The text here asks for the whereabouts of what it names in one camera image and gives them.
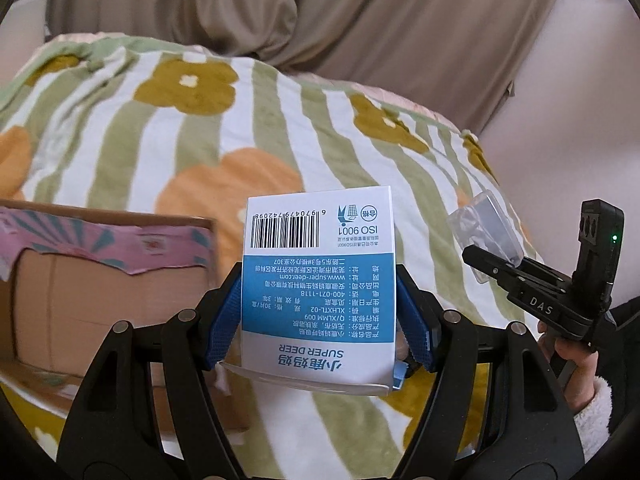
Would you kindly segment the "person's right hand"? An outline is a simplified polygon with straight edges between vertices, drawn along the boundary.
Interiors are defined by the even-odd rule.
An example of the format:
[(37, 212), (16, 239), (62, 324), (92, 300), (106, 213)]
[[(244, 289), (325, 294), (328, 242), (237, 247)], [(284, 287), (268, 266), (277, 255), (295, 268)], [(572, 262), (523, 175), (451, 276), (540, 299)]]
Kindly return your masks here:
[(537, 330), (540, 333), (538, 346), (548, 361), (557, 354), (562, 360), (575, 365), (573, 373), (563, 387), (563, 392), (567, 405), (577, 414), (596, 396), (594, 378), (596, 378), (599, 355), (597, 352), (591, 352), (580, 342), (551, 335), (544, 322), (538, 322)]

